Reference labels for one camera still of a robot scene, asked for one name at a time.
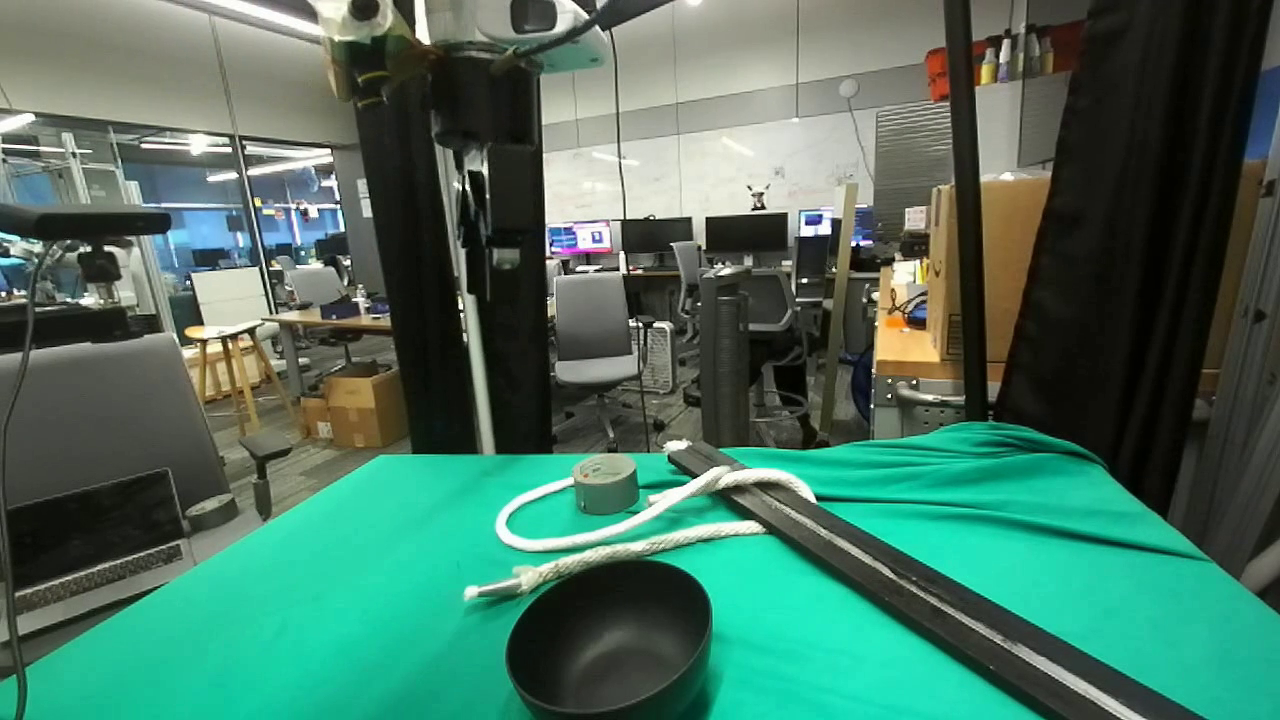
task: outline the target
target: office chair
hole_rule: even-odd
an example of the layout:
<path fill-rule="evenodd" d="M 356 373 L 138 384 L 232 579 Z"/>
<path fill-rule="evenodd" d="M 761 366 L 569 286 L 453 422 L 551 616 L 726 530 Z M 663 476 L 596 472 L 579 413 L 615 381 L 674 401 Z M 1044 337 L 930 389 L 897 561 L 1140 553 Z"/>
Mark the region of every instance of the office chair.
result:
<path fill-rule="evenodd" d="M 808 422 L 808 329 L 795 314 L 786 273 L 749 273 L 749 376 L 755 381 L 755 409 L 783 409 L 798 426 L 798 443 L 815 443 Z"/>
<path fill-rule="evenodd" d="M 705 298 L 706 256 L 695 248 L 695 242 L 672 242 L 674 273 L 678 273 L 678 299 L 674 318 L 683 322 L 678 345 L 695 339 L 695 309 Z"/>
<path fill-rule="evenodd" d="M 335 268 L 291 268 L 283 273 L 283 298 L 291 309 L 321 309 L 321 318 L 359 318 L 359 309 L 348 299 L 348 286 L 340 281 Z M 317 337 L 324 348 L 340 348 L 344 366 L 340 368 L 359 368 L 350 358 L 350 345 L 365 339 L 356 329 L 329 329 Z"/>
<path fill-rule="evenodd" d="M 635 358 L 632 323 L 629 323 L 625 278 L 615 278 L 615 273 L 555 278 L 551 292 L 555 292 L 555 384 L 596 393 L 596 406 L 605 413 L 607 449 L 615 449 L 615 430 L 605 409 L 607 389 L 635 381 L 638 384 L 638 415 L 647 430 L 645 381 L 638 381 L 638 358 Z"/>
<path fill-rule="evenodd" d="M 0 358 L 4 396 L 15 376 L 21 358 Z M 270 463 L 287 455 L 291 436 L 252 432 L 248 443 L 252 463 Z M 22 413 L 13 426 L 15 504 L 154 467 L 170 472 L 184 514 L 227 494 L 225 455 L 170 337 L 30 354 Z"/>

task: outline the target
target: table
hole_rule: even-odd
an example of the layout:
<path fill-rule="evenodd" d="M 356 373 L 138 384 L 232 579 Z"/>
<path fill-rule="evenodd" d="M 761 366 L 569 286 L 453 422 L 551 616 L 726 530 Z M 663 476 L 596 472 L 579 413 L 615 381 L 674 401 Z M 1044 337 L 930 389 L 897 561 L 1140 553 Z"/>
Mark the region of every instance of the table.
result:
<path fill-rule="evenodd" d="M 1280 715 L 1280 616 L 1087 451 L 951 426 L 825 451 L 825 509 L 1205 715 Z M 462 606 L 526 557 L 494 509 L 576 455 L 379 455 L 30 670 L 30 715 L 522 715 L 504 642 L 526 599 Z M 674 472 L 638 455 L 645 487 Z M 726 518 L 717 500 L 695 522 Z M 572 533 L 572 495 L 521 533 Z M 710 596 L 706 715 L 1030 715 L 773 537 L 663 557 Z"/>
<path fill-rule="evenodd" d="M 281 323 L 281 348 L 283 348 L 283 376 L 287 376 L 287 393 L 301 396 L 304 393 L 304 373 L 301 373 L 301 337 L 304 332 L 367 332 L 367 337 L 391 337 L 391 318 L 340 318 L 340 322 L 324 322 L 321 309 L 308 314 L 275 314 L 270 318 Z"/>
<path fill-rule="evenodd" d="M 257 396 L 252 396 L 252 384 L 248 384 L 248 368 L 243 368 L 243 358 L 238 348 L 248 345 L 257 368 L 264 381 L 270 381 L 270 389 L 281 393 L 281 381 L 270 373 L 270 362 L 261 345 L 261 323 L 187 323 L 184 337 L 201 348 L 201 401 L 204 396 L 225 396 L 225 381 L 227 381 L 227 396 L 237 406 L 237 426 L 238 432 L 257 430 Z"/>

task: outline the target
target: white wall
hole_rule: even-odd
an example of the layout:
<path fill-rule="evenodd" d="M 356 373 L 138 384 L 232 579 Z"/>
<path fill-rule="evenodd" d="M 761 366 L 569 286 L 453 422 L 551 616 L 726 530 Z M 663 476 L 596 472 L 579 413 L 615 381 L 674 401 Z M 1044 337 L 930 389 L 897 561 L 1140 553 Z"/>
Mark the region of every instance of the white wall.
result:
<path fill-rule="evenodd" d="M 975 0 L 971 33 L 996 37 L 1024 20 L 1027 0 Z M 1035 23 L 1079 20 L 1087 0 L 1035 6 Z M 945 44 L 945 6 L 934 0 L 705 0 L 701 10 L 667 6 L 615 33 L 625 114 L 645 125 L 647 108 L 693 108 L 737 93 L 780 93 L 815 80 L 842 80 L 885 69 L 920 69 L 923 51 Z M 876 200 L 876 108 L 861 106 L 861 145 L 847 114 L 827 106 L 825 116 L 745 119 L 721 134 L 678 128 L 678 114 L 647 119 L 645 142 L 629 142 L 629 215 L 717 215 L 749 211 L 745 186 L 773 186 L 773 209 L 840 209 L 840 187 L 861 186 L 861 206 Z M 572 73 L 542 80 L 542 119 L 584 125 L 611 114 L 611 73 Z M 620 215 L 620 182 L 611 145 L 592 142 L 547 153 L 547 219 Z"/>
<path fill-rule="evenodd" d="M 547 219 L 615 219 L 620 175 L 611 145 L 547 153 Z M 867 193 L 867 165 L 847 116 L 749 125 L 625 145 L 629 215 L 731 215 L 768 186 L 768 209 L 840 209 L 840 187 Z"/>
<path fill-rule="evenodd" d="M 1270 10 L 1262 69 L 1280 64 L 1280 12 Z"/>
<path fill-rule="evenodd" d="M 13 108 L 56 116 L 356 142 L 350 108 L 329 93 L 321 44 L 162 0 L 0 0 L 0 88 Z"/>

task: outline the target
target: cardboard box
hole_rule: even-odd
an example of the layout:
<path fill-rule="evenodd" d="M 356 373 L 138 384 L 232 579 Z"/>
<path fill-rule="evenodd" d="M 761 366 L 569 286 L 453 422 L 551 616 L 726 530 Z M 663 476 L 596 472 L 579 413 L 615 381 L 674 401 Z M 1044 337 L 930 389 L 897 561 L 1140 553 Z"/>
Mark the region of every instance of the cardboard box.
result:
<path fill-rule="evenodd" d="M 324 389 L 329 442 L 335 449 L 389 449 L 409 436 L 400 373 L 329 376 Z"/>
<path fill-rule="evenodd" d="M 304 442 L 317 442 L 317 443 L 332 442 L 324 396 L 301 396 L 296 401 L 296 430 L 304 432 Z"/>
<path fill-rule="evenodd" d="M 1236 298 L 1244 256 L 1253 244 L 1256 206 L 1262 193 L 1262 165 L 1244 165 L 1236 187 L 1236 211 L 1228 233 L 1228 260 L 1211 309 L 1205 345 L 1201 393 L 1215 389 L 1215 368 L 1228 354 L 1236 322 Z M 1024 304 L 1024 286 L 1035 253 L 1035 233 L 1049 200 L 1049 175 L 982 182 L 982 299 L 989 299 L 989 366 L 1009 362 L 1010 329 Z M 956 248 L 956 193 L 951 186 L 930 187 L 928 211 L 928 332 L 938 362 L 959 362 L 959 248 Z"/>
<path fill-rule="evenodd" d="M 1044 200 L 1049 175 L 982 182 L 989 366 L 1009 362 Z M 928 211 L 928 337 L 945 362 L 959 362 L 959 248 L 951 186 L 930 187 Z"/>

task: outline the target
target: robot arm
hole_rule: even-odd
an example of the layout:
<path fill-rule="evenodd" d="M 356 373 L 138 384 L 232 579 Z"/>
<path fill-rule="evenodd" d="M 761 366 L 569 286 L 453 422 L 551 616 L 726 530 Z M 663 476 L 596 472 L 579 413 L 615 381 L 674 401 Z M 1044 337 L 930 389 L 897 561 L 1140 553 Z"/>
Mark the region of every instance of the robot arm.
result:
<path fill-rule="evenodd" d="M 504 51 L 538 73 L 596 69 L 605 33 L 667 0 L 415 0 L 415 28 L 391 0 L 310 0 L 332 84 L 348 100 L 370 100 L 409 55 Z"/>

